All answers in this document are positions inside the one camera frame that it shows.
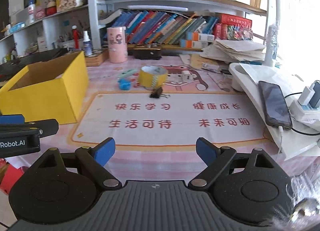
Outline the white bookshelf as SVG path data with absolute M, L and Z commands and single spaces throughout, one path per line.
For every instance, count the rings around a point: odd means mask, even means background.
M 55 13 L 51 16 L 41 18 L 32 24 L 27 24 L 17 32 L 8 35 L 1 40 L 1 48 L 14 47 L 19 56 L 24 56 L 26 49 L 33 42 L 37 42 L 38 37 L 44 37 L 46 49 L 53 49 L 53 43 L 58 40 L 63 32 L 62 17 L 74 13 L 83 14 L 82 21 L 87 20 L 85 28 L 89 31 L 89 36 L 94 49 L 101 48 L 102 36 L 106 32 L 98 17 L 100 10 L 111 14 L 117 9 L 128 9 L 129 7 L 148 7 L 154 9 L 156 6 L 164 8 L 171 6 L 174 10 L 186 8 L 190 12 L 211 11 L 213 13 L 229 13 L 238 16 L 247 14 L 259 15 L 267 18 L 267 11 L 244 3 L 232 0 L 88 0 L 86 5 L 75 7 L 66 11 Z

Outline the yellow cardboard box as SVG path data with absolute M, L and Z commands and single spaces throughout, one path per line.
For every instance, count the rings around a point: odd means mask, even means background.
M 1 88 L 1 113 L 76 123 L 88 87 L 83 52 L 25 66 Z

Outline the pink cylinder humidifier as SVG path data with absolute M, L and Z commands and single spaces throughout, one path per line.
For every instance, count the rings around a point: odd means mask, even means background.
M 108 56 L 111 63 L 127 61 L 126 27 L 109 27 L 107 29 Z

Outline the spray bottle blue label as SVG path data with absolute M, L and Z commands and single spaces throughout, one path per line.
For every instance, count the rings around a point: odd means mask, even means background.
M 86 57 L 92 55 L 92 44 L 88 35 L 88 31 L 84 31 L 83 48 Z

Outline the dark brown wooden box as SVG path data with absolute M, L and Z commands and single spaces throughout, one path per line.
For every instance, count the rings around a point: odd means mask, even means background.
M 136 45 L 132 54 L 140 60 L 160 60 L 162 58 L 162 48 L 158 44 Z

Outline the red dictionary book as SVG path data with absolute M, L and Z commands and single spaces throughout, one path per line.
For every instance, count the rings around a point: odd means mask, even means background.
M 252 20 L 231 14 L 217 13 L 221 24 L 219 39 L 221 40 L 252 40 Z

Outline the yellow tape roll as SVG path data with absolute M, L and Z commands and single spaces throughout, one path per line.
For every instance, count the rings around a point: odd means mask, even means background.
M 147 89 L 161 87 L 168 77 L 168 70 L 161 66 L 148 65 L 140 69 L 138 83 Z

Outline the white charger plug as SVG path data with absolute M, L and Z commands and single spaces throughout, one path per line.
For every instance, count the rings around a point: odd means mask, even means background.
M 183 81 L 191 81 L 193 79 L 191 72 L 188 70 L 183 70 L 181 72 L 181 77 Z

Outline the wooden chess board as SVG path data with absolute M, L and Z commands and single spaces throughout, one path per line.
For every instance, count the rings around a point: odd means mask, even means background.
M 92 55 L 85 57 L 87 67 L 100 66 L 108 59 L 108 49 L 100 49 L 93 51 Z

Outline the mint green correction tape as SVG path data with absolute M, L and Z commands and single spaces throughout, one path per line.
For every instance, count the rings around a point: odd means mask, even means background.
M 139 71 L 136 69 L 130 69 L 130 70 L 126 70 L 124 72 L 122 72 L 119 76 L 118 76 L 118 80 L 121 80 L 123 78 L 127 78 L 130 77 L 134 74 L 137 74 Z

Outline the white desk lamp base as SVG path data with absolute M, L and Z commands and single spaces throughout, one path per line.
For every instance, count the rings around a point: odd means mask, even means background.
M 319 156 L 319 123 L 300 122 L 290 113 L 290 105 L 302 90 L 302 82 L 278 68 L 231 63 L 229 71 L 240 85 L 273 141 L 286 159 Z

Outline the white desk mat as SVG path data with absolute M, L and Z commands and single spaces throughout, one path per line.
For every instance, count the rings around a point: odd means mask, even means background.
M 112 137 L 124 149 L 188 149 L 199 137 L 233 147 L 268 141 L 268 130 L 243 94 L 100 92 L 70 136 L 95 145 Z

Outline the black smartphone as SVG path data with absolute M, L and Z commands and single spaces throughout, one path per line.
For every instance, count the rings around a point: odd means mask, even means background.
M 280 86 L 260 80 L 258 89 L 266 124 L 274 128 L 281 126 L 284 130 L 291 130 L 291 115 Z

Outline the blue toy piece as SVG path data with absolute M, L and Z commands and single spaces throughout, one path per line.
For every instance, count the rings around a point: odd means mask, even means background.
M 119 89 L 123 91 L 129 91 L 131 89 L 131 81 L 125 78 L 118 80 Z

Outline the black binder clips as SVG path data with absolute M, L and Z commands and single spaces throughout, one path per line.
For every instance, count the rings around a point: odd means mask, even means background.
M 152 90 L 152 92 L 150 93 L 149 95 L 150 98 L 153 98 L 153 99 L 159 99 L 161 97 L 164 97 L 164 98 L 170 98 L 170 95 L 169 94 L 164 94 L 163 93 L 163 87 L 157 87 L 155 89 Z

